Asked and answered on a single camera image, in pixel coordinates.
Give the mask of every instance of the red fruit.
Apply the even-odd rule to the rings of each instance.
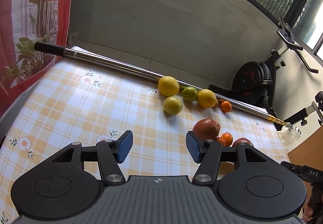
[[[215,139],[215,141],[221,143],[222,146],[225,146],[225,139],[224,138],[218,137],[218,138]]]
[[[231,146],[231,144],[233,142],[233,137],[230,133],[228,133],[228,132],[223,133],[221,137],[225,140],[225,145],[227,147]]]
[[[220,132],[220,124],[213,119],[205,118],[194,125],[193,132],[201,140],[215,140]]]
[[[233,142],[233,147],[236,147],[238,143],[240,142],[245,142],[247,144],[249,144],[250,146],[254,146],[250,140],[246,139],[246,138],[240,138],[240,139],[237,139],[235,142]]]

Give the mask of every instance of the metal screw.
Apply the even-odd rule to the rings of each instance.
[[[122,180],[122,177],[118,174],[111,174],[109,176],[107,176],[107,181],[109,182],[119,182]]]
[[[195,179],[199,182],[208,182],[211,180],[211,177],[206,174],[200,174],[200,175],[197,175]]]

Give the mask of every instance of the handlebar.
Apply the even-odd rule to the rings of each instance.
[[[316,73],[318,74],[319,71],[317,69],[313,69],[313,68],[310,68],[309,65],[306,63],[304,57],[301,55],[300,52],[298,52],[296,49],[294,48],[291,48],[292,50],[294,50],[296,52],[296,54],[298,55],[298,57],[301,59],[301,61],[303,62],[304,66],[306,67],[306,69],[309,71],[309,72],[312,72],[312,73]]]
[[[301,45],[297,45],[295,43],[289,42],[286,37],[282,34],[280,29],[277,29],[277,34],[279,37],[284,41],[284,43],[290,48],[290,49],[297,49],[297,50],[303,50],[303,47]]]
[[[286,28],[286,25],[285,22],[282,20],[281,17],[279,17],[279,20],[280,20],[280,25],[281,25],[281,28],[277,29],[277,34],[279,35],[279,37],[284,41],[284,43],[293,51],[296,52],[296,54],[298,55],[298,57],[301,59],[301,61],[303,62],[304,66],[306,67],[306,69],[309,71],[309,72],[312,72],[312,73],[316,73],[318,74],[319,71],[317,69],[313,69],[313,68],[310,68],[309,65],[306,63],[304,57],[301,55],[301,53],[298,51],[298,50],[303,50],[303,47],[301,45],[298,45],[298,44],[295,44],[295,43],[292,43],[290,41],[287,40],[286,36],[281,32],[281,29],[285,30]],[[292,34],[292,31],[290,29],[290,27],[288,26],[288,30],[290,31],[290,35],[292,36],[292,41],[294,40],[294,36]]]

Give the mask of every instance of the tablecloth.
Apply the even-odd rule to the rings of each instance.
[[[19,112],[0,149],[0,218],[11,223],[18,217],[11,201],[14,181],[71,142],[93,146],[133,132],[133,146],[120,168],[129,175],[194,175],[185,144],[186,132],[203,118],[221,125],[220,135],[246,137],[277,162],[287,153],[271,122],[233,109],[204,109],[183,102],[176,116],[163,111],[166,97],[157,83],[84,62],[63,59],[41,79]],[[96,162],[85,170],[100,178]]]

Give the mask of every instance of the knob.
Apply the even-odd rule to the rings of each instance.
[[[303,119],[303,120],[301,121],[301,126],[305,126],[305,125],[307,125],[307,120],[306,120],[306,119]]]

